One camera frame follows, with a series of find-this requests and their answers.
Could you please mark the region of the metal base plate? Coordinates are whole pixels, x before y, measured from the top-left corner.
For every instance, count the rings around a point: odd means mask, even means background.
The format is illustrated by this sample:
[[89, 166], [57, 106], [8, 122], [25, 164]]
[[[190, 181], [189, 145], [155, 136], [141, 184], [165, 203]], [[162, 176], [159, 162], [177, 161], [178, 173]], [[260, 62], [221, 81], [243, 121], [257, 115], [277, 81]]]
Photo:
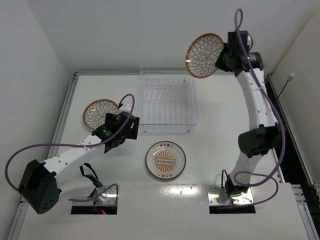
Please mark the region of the metal base plate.
[[91, 192], [89, 197], [85, 196], [76, 196], [77, 200], [86, 200], [94, 198], [91, 201], [73, 201], [72, 205], [76, 207], [87, 207], [93, 206], [94, 204], [97, 207], [118, 207], [118, 198], [119, 198], [119, 186], [117, 184], [112, 184], [111, 186], [104, 185], [103, 188], [96, 188]]
[[207, 185], [207, 198], [210, 207], [243, 206], [254, 203], [252, 191], [249, 188], [246, 192], [228, 196], [220, 185]]

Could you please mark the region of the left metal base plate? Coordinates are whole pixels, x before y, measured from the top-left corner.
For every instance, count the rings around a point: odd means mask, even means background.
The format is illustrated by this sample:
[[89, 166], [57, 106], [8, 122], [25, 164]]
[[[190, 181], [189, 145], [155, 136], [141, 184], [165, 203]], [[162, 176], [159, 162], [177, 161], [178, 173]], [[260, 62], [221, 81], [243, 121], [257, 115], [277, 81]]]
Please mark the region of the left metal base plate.
[[76, 196], [77, 200], [86, 200], [94, 198], [91, 201], [73, 201], [72, 205], [76, 207], [87, 207], [93, 206], [94, 204], [97, 207], [118, 207], [118, 198], [119, 198], [119, 186], [117, 184], [112, 184], [111, 186], [104, 185], [103, 188], [96, 188], [91, 192], [89, 197], [85, 196]]

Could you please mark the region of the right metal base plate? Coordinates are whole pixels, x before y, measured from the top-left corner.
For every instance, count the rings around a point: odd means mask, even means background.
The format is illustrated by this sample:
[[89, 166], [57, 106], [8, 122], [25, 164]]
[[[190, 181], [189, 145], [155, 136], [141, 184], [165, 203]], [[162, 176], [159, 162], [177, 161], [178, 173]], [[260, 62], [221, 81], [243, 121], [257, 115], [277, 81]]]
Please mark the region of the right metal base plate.
[[246, 192], [228, 196], [220, 185], [207, 185], [207, 198], [210, 207], [243, 206], [254, 203], [252, 191], [249, 188]]

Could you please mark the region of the brown floral plate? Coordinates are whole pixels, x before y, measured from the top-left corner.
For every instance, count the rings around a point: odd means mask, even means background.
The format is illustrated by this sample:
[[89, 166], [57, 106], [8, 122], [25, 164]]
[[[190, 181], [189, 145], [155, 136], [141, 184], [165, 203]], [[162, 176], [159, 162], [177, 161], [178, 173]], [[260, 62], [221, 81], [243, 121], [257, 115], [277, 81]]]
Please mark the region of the brown floral plate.
[[213, 75], [218, 68], [215, 66], [224, 42], [216, 33], [205, 33], [197, 37], [189, 46], [185, 55], [185, 67], [191, 76], [204, 79]]
[[103, 125], [106, 120], [106, 114], [117, 114], [119, 106], [110, 99], [98, 99], [90, 103], [82, 114], [83, 123], [92, 130]]

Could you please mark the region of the grey rimmed sunburst plate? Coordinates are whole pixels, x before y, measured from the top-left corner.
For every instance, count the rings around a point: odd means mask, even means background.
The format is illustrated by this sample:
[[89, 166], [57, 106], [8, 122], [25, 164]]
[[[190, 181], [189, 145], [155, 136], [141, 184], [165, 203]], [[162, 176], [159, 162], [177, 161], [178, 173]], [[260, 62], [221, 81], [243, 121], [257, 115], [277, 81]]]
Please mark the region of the grey rimmed sunburst plate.
[[170, 182], [177, 179], [186, 165], [187, 157], [184, 150], [172, 141], [156, 142], [145, 155], [148, 173], [159, 181]]

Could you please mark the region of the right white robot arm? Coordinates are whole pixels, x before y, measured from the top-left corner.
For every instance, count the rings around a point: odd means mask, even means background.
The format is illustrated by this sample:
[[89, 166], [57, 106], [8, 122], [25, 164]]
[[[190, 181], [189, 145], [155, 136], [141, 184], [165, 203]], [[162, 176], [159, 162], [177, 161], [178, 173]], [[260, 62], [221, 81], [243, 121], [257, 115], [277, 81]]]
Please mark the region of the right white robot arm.
[[216, 67], [234, 73], [245, 99], [249, 116], [249, 130], [238, 137], [240, 149], [234, 169], [227, 176], [225, 191], [228, 196], [245, 193], [252, 173], [259, 161], [283, 138], [284, 127], [274, 114], [264, 84], [264, 65], [258, 52], [251, 52], [247, 31], [228, 33]]

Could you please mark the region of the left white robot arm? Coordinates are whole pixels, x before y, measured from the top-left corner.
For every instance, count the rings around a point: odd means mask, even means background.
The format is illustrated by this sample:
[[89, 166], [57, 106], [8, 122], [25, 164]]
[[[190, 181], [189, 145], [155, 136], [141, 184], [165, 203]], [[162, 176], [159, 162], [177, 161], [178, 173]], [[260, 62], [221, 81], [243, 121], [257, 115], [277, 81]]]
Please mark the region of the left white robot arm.
[[140, 119], [128, 112], [108, 113], [105, 123], [80, 144], [42, 162], [34, 159], [26, 165], [18, 192], [41, 215], [51, 210], [64, 191], [63, 181], [90, 160], [123, 144], [136, 140]]

